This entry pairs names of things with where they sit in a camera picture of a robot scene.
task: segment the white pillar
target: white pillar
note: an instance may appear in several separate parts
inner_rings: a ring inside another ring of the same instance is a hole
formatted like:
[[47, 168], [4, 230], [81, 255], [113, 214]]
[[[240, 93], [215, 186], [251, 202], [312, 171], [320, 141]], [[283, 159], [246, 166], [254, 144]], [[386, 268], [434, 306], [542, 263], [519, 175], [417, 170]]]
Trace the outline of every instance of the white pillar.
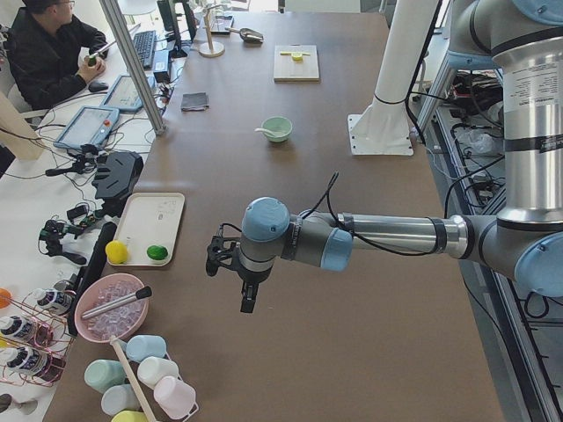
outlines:
[[[373, 102], [348, 116], [354, 155], [413, 154], [405, 104], [439, 0], [398, 0]], [[398, 104], [385, 104], [379, 99]]]

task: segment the metal scoop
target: metal scoop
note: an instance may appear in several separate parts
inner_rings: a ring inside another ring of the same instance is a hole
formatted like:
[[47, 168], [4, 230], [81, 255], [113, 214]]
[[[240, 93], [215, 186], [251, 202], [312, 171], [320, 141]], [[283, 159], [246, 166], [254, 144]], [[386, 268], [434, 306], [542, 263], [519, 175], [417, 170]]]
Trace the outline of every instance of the metal scoop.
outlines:
[[264, 42], [264, 35], [259, 33], [258, 31], [254, 31], [253, 29], [249, 28], [225, 28], [227, 31], [231, 31], [232, 33], [238, 33], [240, 38], [244, 42], [250, 42], [251, 44], [261, 44]]

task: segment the black jacket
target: black jacket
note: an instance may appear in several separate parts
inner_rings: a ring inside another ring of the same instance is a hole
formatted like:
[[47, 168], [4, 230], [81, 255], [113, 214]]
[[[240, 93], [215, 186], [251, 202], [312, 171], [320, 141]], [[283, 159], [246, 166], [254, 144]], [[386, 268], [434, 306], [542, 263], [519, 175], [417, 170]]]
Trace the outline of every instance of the black jacket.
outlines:
[[49, 35], [22, 7], [11, 26], [10, 70], [24, 100], [34, 109], [52, 108], [85, 86], [77, 76], [81, 47], [90, 54], [106, 44], [106, 36], [76, 16]]

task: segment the pink bowl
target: pink bowl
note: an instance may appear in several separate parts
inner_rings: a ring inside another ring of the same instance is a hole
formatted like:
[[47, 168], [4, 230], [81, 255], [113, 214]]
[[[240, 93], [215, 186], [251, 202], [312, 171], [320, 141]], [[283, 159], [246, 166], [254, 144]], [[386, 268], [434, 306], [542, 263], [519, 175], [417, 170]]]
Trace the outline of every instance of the pink bowl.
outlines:
[[[144, 287], [143, 282], [137, 279], [134, 275], [126, 274], [126, 273], [110, 274], [107, 275], [106, 277], [102, 277], [94, 284], [92, 284], [90, 287], [88, 287], [80, 297], [80, 300], [78, 300], [78, 304], [75, 309], [74, 322], [77, 327], [78, 333], [88, 341], [91, 341], [93, 343], [109, 343], [109, 338], [107, 339], [101, 338], [94, 331], [88, 330], [89, 321], [84, 321], [81, 316], [86, 310], [90, 310], [95, 306], [102, 304], [102, 302], [103, 303], [110, 302], [110, 301], [100, 300], [98, 298], [99, 292], [100, 290], [106, 289], [111, 286], [115, 286], [119, 281], [126, 281], [126, 282], [128, 281], [129, 283], [132, 281], [135, 283], [134, 287], [127, 288], [127, 292], [125, 292], [124, 295], [133, 293], [138, 289]], [[147, 299], [142, 299], [141, 303], [143, 304], [141, 315], [137, 318], [137, 320], [133, 324], [121, 330], [122, 332], [118, 331], [114, 333], [115, 337], [126, 338], [139, 329], [144, 319], [147, 317], [147, 313], [149, 312], [149, 301]]]

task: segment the small dish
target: small dish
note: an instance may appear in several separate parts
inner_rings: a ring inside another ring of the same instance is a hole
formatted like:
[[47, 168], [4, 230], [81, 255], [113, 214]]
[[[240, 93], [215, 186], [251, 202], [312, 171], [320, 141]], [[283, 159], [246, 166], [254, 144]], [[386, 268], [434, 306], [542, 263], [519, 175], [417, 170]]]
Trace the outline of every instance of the small dish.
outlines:
[[264, 120], [261, 124], [261, 127], [267, 130], [271, 130], [272, 132], [279, 133], [277, 136], [272, 136], [263, 133], [266, 139], [268, 139], [270, 142], [287, 141], [289, 135], [291, 135], [291, 131], [293, 130], [293, 125], [291, 124], [291, 120], [282, 116], [274, 116]]

